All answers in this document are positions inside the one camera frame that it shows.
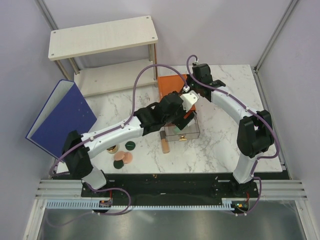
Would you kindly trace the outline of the gold round jar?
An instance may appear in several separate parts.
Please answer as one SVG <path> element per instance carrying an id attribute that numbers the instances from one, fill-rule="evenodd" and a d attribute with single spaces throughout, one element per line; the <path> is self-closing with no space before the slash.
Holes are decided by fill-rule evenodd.
<path id="1" fill-rule="evenodd" d="M 113 155 L 118 151 L 118 149 L 119 149 L 119 146 L 118 145 L 114 145 L 114 146 L 111 146 L 111 147 L 107 148 L 106 150 L 107 150 L 107 152 L 109 154 Z"/>

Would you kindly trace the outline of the orange drawer organizer box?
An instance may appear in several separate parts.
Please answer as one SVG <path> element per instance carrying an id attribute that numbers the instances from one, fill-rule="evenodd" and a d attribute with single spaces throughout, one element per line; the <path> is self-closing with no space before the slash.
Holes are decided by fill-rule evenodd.
<path id="1" fill-rule="evenodd" d="M 179 75 L 159 76 L 157 79 L 159 105 L 165 113 L 173 114 L 174 118 L 179 118 L 182 113 L 185 115 L 189 111 L 195 111 L 195 105 L 189 111 L 183 109 L 183 100 L 180 98 L 184 94 L 184 81 Z"/>

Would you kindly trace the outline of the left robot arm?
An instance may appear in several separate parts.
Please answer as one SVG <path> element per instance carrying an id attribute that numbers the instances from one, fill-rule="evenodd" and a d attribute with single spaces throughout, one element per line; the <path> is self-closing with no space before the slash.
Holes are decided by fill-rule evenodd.
<path id="1" fill-rule="evenodd" d="M 102 170 L 91 163 L 91 159 L 104 150 L 124 141 L 139 138 L 162 127 L 173 124 L 183 130 L 194 118 L 191 110 L 199 96 L 194 92 L 179 94 L 176 91 L 164 96 L 160 102 L 140 108 L 122 122 L 96 132 L 79 134 L 71 131 L 62 149 L 62 158 L 73 180 L 83 180 L 98 190 L 107 184 Z"/>

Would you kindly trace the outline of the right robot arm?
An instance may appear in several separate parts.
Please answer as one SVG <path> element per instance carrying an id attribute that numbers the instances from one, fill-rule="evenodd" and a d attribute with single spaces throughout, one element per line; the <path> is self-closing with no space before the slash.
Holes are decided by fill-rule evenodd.
<path id="1" fill-rule="evenodd" d="M 232 175 L 238 184 L 250 182 L 259 157 L 275 142 L 270 113 L 251 110 L 233 96 L 225 83 L 213 80 L 206 63 L 194 63 L 188 70 L 187 82 L 192 90 L 223 109 L 238 124 L 236 143 L 240 156 Z"/>

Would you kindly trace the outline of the green white cosmetic tube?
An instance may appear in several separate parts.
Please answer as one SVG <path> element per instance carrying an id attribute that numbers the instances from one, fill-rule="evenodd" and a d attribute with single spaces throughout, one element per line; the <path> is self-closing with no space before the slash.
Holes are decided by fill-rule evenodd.
<path id="1" fill-rule="evenodd" d="M 181 130 L 180 130 L 177 126 L 175 126 L 175 127 L 172 129 L 172 131 L 173 131 L 174 134 L 179 134 L 179 133 L 181 132 Z"/>

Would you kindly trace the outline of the beige concealer tube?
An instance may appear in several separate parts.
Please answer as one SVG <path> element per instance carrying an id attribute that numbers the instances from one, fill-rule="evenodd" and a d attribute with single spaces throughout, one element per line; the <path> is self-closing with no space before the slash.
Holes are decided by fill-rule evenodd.
<path id="1" fill-rule="evenodd" d="M 166 132 L 164 130 L 162 130 L 159 132 L 159 134 L 160 134 L 162 152 L 164 154 L 167 154 L 170 152 L 170 147 L 169 147 L 169 144 L 166 140 Z"/>

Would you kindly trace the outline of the clear acrylic bottom drawer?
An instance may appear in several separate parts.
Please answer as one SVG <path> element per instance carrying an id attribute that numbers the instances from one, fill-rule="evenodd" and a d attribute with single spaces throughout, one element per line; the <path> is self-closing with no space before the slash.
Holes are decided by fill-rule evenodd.
<path id="1" fill-rule="evenodd" d="M 192 139 L 197 139 L 200 136 L 200 128 L 198 119 L 195 116 L 194 119 L 183 129 L 180 133 L 174 134 L 173 128 L 176 127 L 173 124 L 168 124 L 164 127 L 166 141 L 187 141 Z"/>

